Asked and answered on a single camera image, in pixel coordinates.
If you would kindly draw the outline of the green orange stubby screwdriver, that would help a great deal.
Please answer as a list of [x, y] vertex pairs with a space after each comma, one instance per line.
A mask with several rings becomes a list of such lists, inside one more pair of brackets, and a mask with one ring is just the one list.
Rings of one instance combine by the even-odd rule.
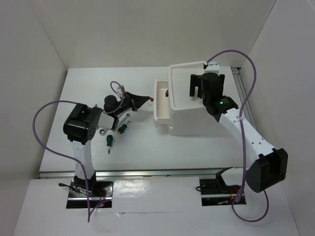
[[123, 134], [125, 132], [125, 130], [127, 129], [127, 124], [123, 124], [122, 126], [120, 126], [117, 130], [118, 134]]

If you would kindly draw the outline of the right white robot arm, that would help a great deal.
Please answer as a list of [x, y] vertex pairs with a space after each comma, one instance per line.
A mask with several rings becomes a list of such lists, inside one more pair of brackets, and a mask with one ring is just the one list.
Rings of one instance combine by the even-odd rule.
[[245, 172], [246, 182], [260, 193], [285, 179], [288, 154], [268, 143], [240, 114], [237, 103], [223, 94], [224, 79], [211, 72], [192, 74], [189, 95], [201, 98], [206, 111], [245, 147], [246, 160], [252, 164]]

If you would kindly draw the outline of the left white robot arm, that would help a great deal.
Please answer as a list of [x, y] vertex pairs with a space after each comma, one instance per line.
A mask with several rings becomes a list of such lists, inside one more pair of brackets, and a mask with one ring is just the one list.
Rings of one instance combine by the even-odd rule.
[[154, 99], [149, 96], [120, 92], [120, 100], [114, 95], [104, 99], [103, 108], [88, 107], [78, 103], [63, 125], [63, 132], [71, 142], [75, 164], [74, 183], [86, 196], [92, 196], [97, 191], [96, 172], [92, 162], [91, 144], [96, 129], [115, 130], [120, 117], [128, 110], [136, 112], [147, 101]]

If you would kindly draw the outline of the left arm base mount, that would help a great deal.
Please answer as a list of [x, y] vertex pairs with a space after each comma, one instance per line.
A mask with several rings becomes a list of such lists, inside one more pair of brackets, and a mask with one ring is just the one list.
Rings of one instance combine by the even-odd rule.
[[68, 189], [67, 209], [87, 208], [87, 193], [91, 209], [112, 207], [113, 181], [98, 181], [95, 189], [88, 192], [86, 189], [76, 186], [74, 181], [70, 184], [59, 183], [58, 186]]

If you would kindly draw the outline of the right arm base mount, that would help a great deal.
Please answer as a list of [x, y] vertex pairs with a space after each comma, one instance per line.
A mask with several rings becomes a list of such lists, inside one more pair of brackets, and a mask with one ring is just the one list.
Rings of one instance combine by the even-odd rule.
[[201, 203], [206, 206], [232, 205], [240, 185], [226, 184], [221, 176], [222, 172], [215, 174], [214, 178], [202, 178], [195, 188], [201, 194]]

